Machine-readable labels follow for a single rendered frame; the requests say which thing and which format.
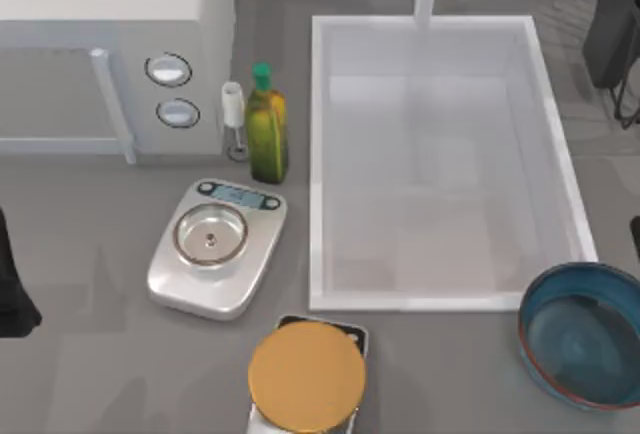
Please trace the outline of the large microwave knob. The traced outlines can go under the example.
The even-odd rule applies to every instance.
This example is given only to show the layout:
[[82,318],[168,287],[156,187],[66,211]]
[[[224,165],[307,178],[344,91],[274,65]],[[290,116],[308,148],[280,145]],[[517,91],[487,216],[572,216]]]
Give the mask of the large microwave knob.
[[144,63],[144,71],[155,84],[168,88],[185,85],[193,74],[187,60],[174,53],[148,58]]

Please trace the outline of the small microwave knob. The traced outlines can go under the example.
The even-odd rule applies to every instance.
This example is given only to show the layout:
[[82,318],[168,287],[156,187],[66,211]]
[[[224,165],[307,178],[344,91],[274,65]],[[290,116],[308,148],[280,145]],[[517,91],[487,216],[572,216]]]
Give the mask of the small microwave knob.
[[190,129],[200,120],[200,110],[187,99],[175,98],[156,106],[156,117],[173,129]]

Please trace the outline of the blue bowl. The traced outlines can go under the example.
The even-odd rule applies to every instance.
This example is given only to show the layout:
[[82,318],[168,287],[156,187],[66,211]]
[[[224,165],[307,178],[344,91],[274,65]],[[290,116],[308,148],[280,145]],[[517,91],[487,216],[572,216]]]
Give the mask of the blue bowl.
[[640,280],[598,262],[552,266],[525,290],[519,354],[547,394],[583,411],[640,407]]

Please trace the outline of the scale with round yellow plate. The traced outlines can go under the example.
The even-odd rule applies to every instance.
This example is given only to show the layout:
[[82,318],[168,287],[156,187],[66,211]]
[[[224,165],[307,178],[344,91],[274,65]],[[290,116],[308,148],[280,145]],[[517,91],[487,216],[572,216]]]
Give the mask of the scale with round yellow plate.
[[367,384],[368,332],[287,314],[255,347],[247,434],[352,434]]

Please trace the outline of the silver kitchen scale with bowl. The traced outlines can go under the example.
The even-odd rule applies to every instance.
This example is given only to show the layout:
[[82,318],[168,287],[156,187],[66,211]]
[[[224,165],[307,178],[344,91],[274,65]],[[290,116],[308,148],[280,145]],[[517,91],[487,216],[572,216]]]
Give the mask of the silver kitchen scale with bowl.
[[196,181],[151,259],[151,299],[216,321],[238,318],[265,276],[287,209],[276,193],[215,178]]

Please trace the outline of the pale microwave oven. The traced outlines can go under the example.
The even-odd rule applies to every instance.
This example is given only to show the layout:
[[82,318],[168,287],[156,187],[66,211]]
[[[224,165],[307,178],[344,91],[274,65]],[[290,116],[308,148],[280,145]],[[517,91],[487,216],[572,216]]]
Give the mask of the pale microwave oven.
[[[221,154],[235,25],[234,0],[0,0],[0,155],[124,157],[93,48],[109,52],[137,161]],[[147,77],[145,61],[163,53],[187,60],[188,83],[168,88]],[[156,117],[156,106],[175,98],[200,110],[192,128]]]

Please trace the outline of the white sink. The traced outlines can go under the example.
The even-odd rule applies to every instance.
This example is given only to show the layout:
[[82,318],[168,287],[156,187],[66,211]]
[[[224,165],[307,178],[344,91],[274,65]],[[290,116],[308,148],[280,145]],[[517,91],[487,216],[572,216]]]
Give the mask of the white sink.
[[511,311],[598,254],[534,20],[316,16],[309,306]]

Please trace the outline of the green olive oil bottle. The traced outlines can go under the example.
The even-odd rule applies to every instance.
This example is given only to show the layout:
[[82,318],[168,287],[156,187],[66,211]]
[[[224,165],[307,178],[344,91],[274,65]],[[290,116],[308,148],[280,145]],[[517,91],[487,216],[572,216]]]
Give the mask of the green olive oil bottle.
[[273,87],[268,63],[255,63],[252,78],[245,110],[251,176],[258,182],[281,184],[289,167],[286,99]]

